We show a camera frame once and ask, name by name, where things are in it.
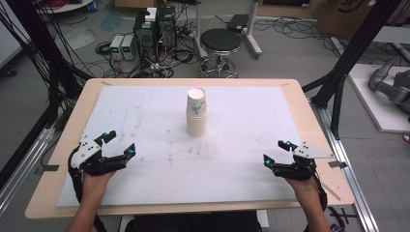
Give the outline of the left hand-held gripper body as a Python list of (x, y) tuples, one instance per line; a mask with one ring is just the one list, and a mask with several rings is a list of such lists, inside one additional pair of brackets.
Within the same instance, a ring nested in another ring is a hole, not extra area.
[(69, 168), (85, 171), (91, 176), (101, 176), (127, 166), (126, 163), (114, 161), (113, 157), (104, 157), (102, 155), (102, 146), (100, 136), (91, 139), (84, 135), (79, 145), (70, 154)]

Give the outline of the person's dark clothing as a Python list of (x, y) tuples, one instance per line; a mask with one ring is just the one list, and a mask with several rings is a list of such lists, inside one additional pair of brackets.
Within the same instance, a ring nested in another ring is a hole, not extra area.
[(136, 216), (125, 232), (261, 232), (255, 211)]

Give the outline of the aluminium rail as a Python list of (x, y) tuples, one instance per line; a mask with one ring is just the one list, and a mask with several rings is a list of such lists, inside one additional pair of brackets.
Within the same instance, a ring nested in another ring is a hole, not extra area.
[(348, 186), (352, 190), (352, 194), (354, 197), (354, 209), (358, 216), (359, 222), (362, 226), (364, 232), (380, 232), (375, 221), (375, 218), (369, 208), (365, 195), (361, 189), (359, 181), (356, 177), (354, 169), (350, 163), (350, 160), (347, 156), (347, 153), (342, 145), (342, 142), (337, 139), (334, 133), (331, 131), (331, 115), (325, 108), (319, 108), (318, 106), (311, 104), (310, 105), (320, 126), (322, 127), (322, 131), (328, 140), (328, 143), (334, 152), (336, 158), (340, 162), (345, 162), (346, 167), (341, 169)]
[(22, 161), (12, 173), (5, 186), (0, 189), (0, 217), (4, 215), (16, 193), (27, 179), (28, 175), (44, 154), (52, 140), (55, 129), (43, 129), (39, 135), (29, 143), (28, 150), (23, 153)]

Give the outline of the black round stool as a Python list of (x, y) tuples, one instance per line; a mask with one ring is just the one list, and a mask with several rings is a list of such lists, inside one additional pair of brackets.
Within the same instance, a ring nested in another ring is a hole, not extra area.
[(239, 51), (241, 46), (239, 35), (233, 31), (215, 28), (203, 32), (200, 46), (208, 54), (199, 67), (199, 76), (237, 78), (235, 64), (228, 59)]

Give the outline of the black computer tower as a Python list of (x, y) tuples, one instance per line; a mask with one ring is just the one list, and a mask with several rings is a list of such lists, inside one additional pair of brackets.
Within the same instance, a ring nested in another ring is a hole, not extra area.
[(156, 63), (158, 61), (156, 52), (159, 41), (158, 24), (156, 21), (147, 21), (145, 19), (147, 15), (147, 11), (138, 13), (134, 22), (133, 33), (137, 46), (141, 50), (140, 55), (145, 55), (149, 61)]
[(176, 47), (175, 7), (165, 6), (159, 8), (158, 23), (160, 28), (160, 41), (162, 47), (170, 50)]

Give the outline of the thin wooden stick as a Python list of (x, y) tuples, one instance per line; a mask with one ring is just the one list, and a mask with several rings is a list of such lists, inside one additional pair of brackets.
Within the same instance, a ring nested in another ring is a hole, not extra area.
[(320, 184), (321, 187), (325, 189), (330, 195), (332, 195), (337, 201), (341, 200), (340, 196), (335, 191), (333, 191), (329, 186), (327, 186), (325, 182), (320, 182)]

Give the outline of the white board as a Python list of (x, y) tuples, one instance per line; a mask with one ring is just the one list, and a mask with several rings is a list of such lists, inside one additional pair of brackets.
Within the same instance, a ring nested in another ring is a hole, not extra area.
[[(0, 0), (0, 16), (12, 22), (15, 31), (21, 29), (14, 12), (5, 0)], [(0, 20), (0, 69), (5, 67), (21, 50), (20, 44)]]

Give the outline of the small cardboard box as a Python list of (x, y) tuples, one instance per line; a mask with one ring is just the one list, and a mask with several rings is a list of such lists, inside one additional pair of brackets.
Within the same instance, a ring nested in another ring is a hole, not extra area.
[(167, 3), (167, 0), (113, 0), (118, 8), (156, 8)]

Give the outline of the stack of paper cups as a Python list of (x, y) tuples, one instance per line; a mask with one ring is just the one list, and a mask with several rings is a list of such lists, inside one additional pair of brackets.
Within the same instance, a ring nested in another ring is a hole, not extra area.
[(195, 87), (188, 91), (187, 99), (187, 132), (199, 137), (205, 134), (207, 126), (206, 93), (202, 88)]

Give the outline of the person's left hand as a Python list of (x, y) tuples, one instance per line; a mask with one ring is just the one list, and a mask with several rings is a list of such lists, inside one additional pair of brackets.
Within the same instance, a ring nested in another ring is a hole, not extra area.
[(82, 200), (85, 202), (101, 202), (106, 191), (109, 180), (115, 175), (109, 172), (101, 176), (84, 174)]

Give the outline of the white round table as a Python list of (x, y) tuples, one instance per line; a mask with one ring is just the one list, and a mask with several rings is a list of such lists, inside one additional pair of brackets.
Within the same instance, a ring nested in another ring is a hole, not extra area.
[(94, 0), (40, 0), (35, 10), (40, 14), (59, 14), (86, 7)]

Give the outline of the large cardboard box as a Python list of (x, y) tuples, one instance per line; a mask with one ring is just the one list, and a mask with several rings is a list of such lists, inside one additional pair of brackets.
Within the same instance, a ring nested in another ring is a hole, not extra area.
[(316, 22), (323, 37), (352, 39), (378, 1), (394, 0), (328, 0)]

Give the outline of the grey power supply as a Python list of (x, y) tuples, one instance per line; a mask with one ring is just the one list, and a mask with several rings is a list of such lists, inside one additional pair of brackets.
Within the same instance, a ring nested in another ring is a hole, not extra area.
[(122, 52), (123, 39), (123, 36), (117, 35), (110, 44), (111, 56), (114, 60), (122, 60), (124, 58)]
[(126, 60), (132, 60), (136, 52), (133, 35), (126, 35), (122, 41), (123, 55)]

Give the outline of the white platform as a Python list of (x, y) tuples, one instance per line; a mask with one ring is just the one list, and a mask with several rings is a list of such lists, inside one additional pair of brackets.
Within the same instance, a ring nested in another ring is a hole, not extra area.
[(387, 96), (368, 88), (370, 76), (379, 68), (379, 65), (357, 64), (351, 70), (349, 80), (379, 131), (410, 132), (409, 115), (402, 112)]

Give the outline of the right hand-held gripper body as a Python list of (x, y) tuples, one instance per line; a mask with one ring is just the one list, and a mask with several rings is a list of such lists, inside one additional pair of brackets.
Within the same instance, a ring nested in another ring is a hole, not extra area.
[(297, 146), (298, 148), (295, 151), (289, 151), (292, 153), (294, 160), (290, 164), (291, 167), (273, 170), (275, 176), (297, 181), (308, 180), (316, 172), (315, 159), (330, 159), (334, 156), (331, 152), (309, 145), (306, 142)]

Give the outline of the white stand leg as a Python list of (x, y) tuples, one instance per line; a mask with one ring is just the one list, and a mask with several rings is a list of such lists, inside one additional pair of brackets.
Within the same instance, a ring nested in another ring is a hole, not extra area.
[(249, 11), (249, 25), (247, 28), (243, 29), (245, 34), (245, 39), (249, 44), (249, 48), (251, 49), (254, 58), (258, 59), (262, 54), (263, 51), (260, 48), (259, 44), (257, 43), (254, 35), (253, 35), (253, 28), (256, 19), (256, 13), (258, 8), (259, 0), (251, 0), (250, 11)]
[(207, 57), (207, 52), (202, 48), (200, 43), (200, 36), (201, 36), (201, 0), (195, 0), (195, 23), (196, 28), (193, 32), (195, 45), (197, 48), (198, 56), (201, 59), (205, 59)]

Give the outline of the white foam mat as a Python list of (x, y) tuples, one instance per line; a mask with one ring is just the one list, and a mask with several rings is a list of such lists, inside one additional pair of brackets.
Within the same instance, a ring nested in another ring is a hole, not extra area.
[(279, 87), (208, 86), (204, 135), (187, 132), (186, 86), (105, 86), (83, 131), (115, 131), (106, 157), (136, 155), (109, 181), (105, 206), (291, 200), (292, 188), (265, 167), (290, 163), (278, 142), (302, 140)]

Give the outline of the person's right hand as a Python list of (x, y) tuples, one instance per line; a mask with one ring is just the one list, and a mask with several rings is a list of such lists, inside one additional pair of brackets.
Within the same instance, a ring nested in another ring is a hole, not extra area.
[(286, 182), (293, 188), (296, 199), (304, 209), (321, 209), (318, 186), (312, 178), (304, 181), (287, 179)]

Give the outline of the black flat device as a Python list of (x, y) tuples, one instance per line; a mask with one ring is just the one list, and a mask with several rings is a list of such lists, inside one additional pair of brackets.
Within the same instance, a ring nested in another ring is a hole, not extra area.
[(248, 14), (235, 14), (228, 22), (227, 29), (235, 33), (241, 33), (243, 28), (247, 25), (248, 21)]

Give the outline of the black metal frame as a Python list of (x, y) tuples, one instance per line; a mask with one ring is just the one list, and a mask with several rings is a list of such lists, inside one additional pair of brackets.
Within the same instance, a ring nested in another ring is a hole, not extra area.
[(318, 108), (326, 109), (329, 100), (334, 99), (330, 130), (337, 140), (344, 82), (400, 2), (401, 0), (376, 0), (334, 67), (326, 75), (302, 87), (304, 93), (319, 87), (318, 93), (310, 99)]
[(26, 52), (47, 85), (48, 107), (0, 171), (0, 190), (11, 180), (29, 146), (33, 144), (41, 130), (57, 120), (57, 107), (62, 100), (76, 100), (79, 97), (82, 87), (78, 80), (85, 81), (92, 78), (90, 74), (78, 69), (63, 56), (31, 0), (5, 0), (5, 2), (31, 42), (25, 42), (22, 35), (18, 35), (13, 27), (14, 23), (6, 13), (1, 11), (0, 21)]

